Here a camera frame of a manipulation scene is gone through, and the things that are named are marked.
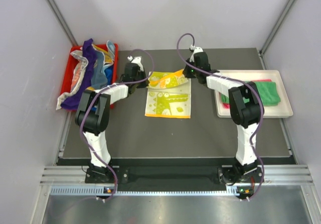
metal frame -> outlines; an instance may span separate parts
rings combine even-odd
[[[62,29],[66,33],[69,41],[73,46],[78,45],[74,35],[72,34],[67,22],[61,14],[57,4],[54,0],[46,0],[59,21]],[[283,24],[286,16],[293,7],[296,0],[288,0],[277,22],[275,23],[271,33],[266,39],[262,49],[259,51],[259,57],[262,62],[263,69],[268,66],[264,61],[264,54],[269,45],[273,41],[275,35]],[[290,134],[284,120],[280,120],[283,133],[288,144],[289,150],[293,152],[296,157],[296,152],[292,146]],[[64,146],[67,140],[67,134],[70,126],[70,113],[67,114],[65,125],[60,139],[60,145],[56,156],[56,161],[62,156]],[[88,190],[93,191],[94,194],[101,194],[102,187],[113,187],[113,184],[85,184],[85,173],[82,172],[80,166],[49,166],[44,170],[41,179],[40,189],[38,194],[37,204],[32,215],[30,223],[42,223],[45,214],[45,209],[48,204],[50,194],[71,194],[71,190],[84,190],[88,194]],[[302,188],[302,193],[306,201],[307,209],[311,216],[313,223],[321,223],[321,203],[313,184],[312,177],[306,165],[266,165],[265,166],[265,182],[267,185],[299,185]],[[232,188],[227,188],[227,191],[203,191],[203,192],[121,192],[117,195],[235,195]]]

gray floor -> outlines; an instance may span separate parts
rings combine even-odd
[[[149,51],[156,64],[155,71],[172,72],[184,68],[176,50]],[[257,50],[208,49],[213,69],[262,69]],[[182,51],[188,58],[190,52]],[[119,53],[118,76],[122,73],[128,52]],[[151,69],[144,54],[143,64]],[[106,131],[112,158],[159,157],[234,157],[237,151],[237,130],[231,119],[217,116],[214,92],[192,81],[190,119],[145,117],[147,89],[138,89],[129,98],[116,103],[111,110]],[[257,136],[257,151],[263,157],[289,156],[279,119],[265,119]],[[64,158],[89,158],[90,153],[80,140],[74,117],[66,142]]]
[[[116,196],[106,204],[87,199],[53,218],[82,198],[50,196],[43,224],[312,223],[299,186],[264,186],[249,203],[231,196]]]

plastic tray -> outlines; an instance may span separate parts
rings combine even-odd
[[[277,93],[281,102],[277,106],[265,106],[264,118],[287,118],[293,115],[293,111],[286,95],[281,75],[277,70],[220,70],[227,77],[244,81],[271,79],[276,83]],[[218,91],[215,91],[215,104],[217,115],[220,118],[230,118],[230,109],[224,108]]]
[[[82,46],[75,46],[72,47],[70,49],[70,52],[75,51],[75,50],[80,50]],[[97,45],[97,47],[108,51],[107,46],[102,44],[102,45]],[[115,60],[114,60],[114,66],[113,66],[113,73],[112,73],[112,80],[111,83],[114,83],[117,79],[117,62],[118,62],[118,45],[115,44]],[[64,76],[64,80],[62,82],[62,86],[61,86],[61,90],[60,90],[60,94],[63,94],[64,92],[70,92],[70,88],[71,88],[71,82],[72,82],[72,78],[74,75],[74,69],[76,67],[76,65],[78,64],[78,60],[73,58],[73,56],[69,55],[68,58],[68,62],[67,62],[67,66],[66,66],[66,71],[65,71],[65,76]]]

yellow and white cloth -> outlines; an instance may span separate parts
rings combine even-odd
[[[145,116],[191,118],[191,80],[177,72],[154,72],[149,78]]]

green patch on cloth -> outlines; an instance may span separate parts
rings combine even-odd
[[[275,82],[255,82],[257,90],[259,91],[262,103],[264,106],[276,106],[281,102],[280,96],[277,93],[276,83]],[[221,94],[222,103],[230,103],[229,98]]]

